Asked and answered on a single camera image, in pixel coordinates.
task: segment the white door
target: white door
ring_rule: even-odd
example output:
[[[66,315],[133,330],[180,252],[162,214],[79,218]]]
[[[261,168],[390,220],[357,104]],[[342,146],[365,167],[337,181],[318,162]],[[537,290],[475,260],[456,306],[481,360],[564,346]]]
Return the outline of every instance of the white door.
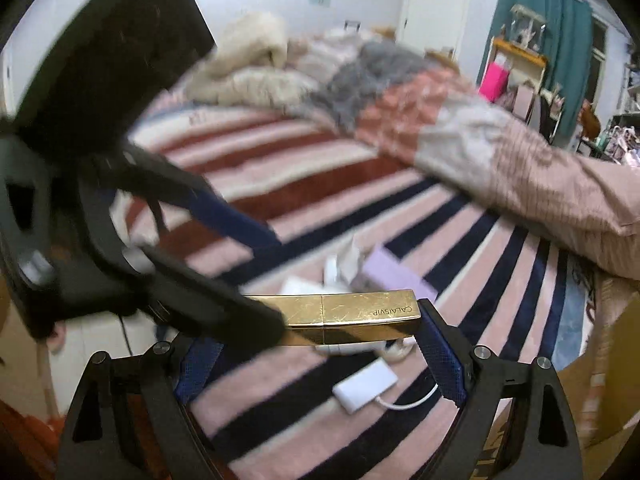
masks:
[[[455,56],[466,7],[467,0],[409,0],[399,43],[420,53],[452,50]]]

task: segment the purple box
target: purple box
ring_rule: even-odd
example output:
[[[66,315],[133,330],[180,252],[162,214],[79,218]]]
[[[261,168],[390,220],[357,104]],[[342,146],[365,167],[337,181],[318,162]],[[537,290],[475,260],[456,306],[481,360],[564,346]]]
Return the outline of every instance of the purple box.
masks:
[[[391,252],[376,246],[351,283],[353,290],[408,290],[416,300],[427,298],[434,303],[438,292],[420,276],[407,269]]]

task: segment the black cable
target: black cable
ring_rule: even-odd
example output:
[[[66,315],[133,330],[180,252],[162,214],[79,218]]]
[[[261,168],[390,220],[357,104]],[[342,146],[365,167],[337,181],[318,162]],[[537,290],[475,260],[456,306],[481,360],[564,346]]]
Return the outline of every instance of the black cable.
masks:
[[[129,355],[133,357],[133,350],[131,349],[131,343],[129,342],[129,335],[127,335],[127,329],[124,326],[124,320],[122,316],[118,316],[120,320],[120,326],[122,327],[122,335],[124,336],[124,343],[127,345],[127,350],[129,351]]]

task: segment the screw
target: screw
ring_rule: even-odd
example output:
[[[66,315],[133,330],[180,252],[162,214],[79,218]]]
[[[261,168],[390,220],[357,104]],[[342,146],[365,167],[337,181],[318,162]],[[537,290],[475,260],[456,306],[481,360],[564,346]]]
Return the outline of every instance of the screw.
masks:
[[[171,343],[160,341],[154,345],[154,354],[164,355],[171,349]]]
[[[543,370],[549,370],[549,368],[551,368],[551,361],[546,357],[539,357],[536,359],[536,362],[538,363],[538,366]]]
[[[491,350],[486,346],[476,346],[476,348],[474,348],[474,354],[480,359],[488,359],[491,357]]]
[[[99,352],[96,352],[94,355],[91,356],[91,362],[94,365],[99,365],[103,363],[106,358],[107,358],[107,352],[100,350]]]

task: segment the teal curtain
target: teal curtain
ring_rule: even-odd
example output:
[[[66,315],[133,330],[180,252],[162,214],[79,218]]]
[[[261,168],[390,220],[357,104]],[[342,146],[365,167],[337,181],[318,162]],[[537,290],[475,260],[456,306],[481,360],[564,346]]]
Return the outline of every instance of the teal curtain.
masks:
[[[593,46],[593,11],[587,2],[580,0],[498,0],[478,74],[478,85],[482,81],[491,38],[500,32],[503,25],[509,29],[511,7],[515,4],[529,7],[546,19],[543,53],[549,59],[549,66],[544,86],[551,89],[556,82],[562,85],[561,95],[566,100],[554,141],[562,148],[574,133],[587,86]]]

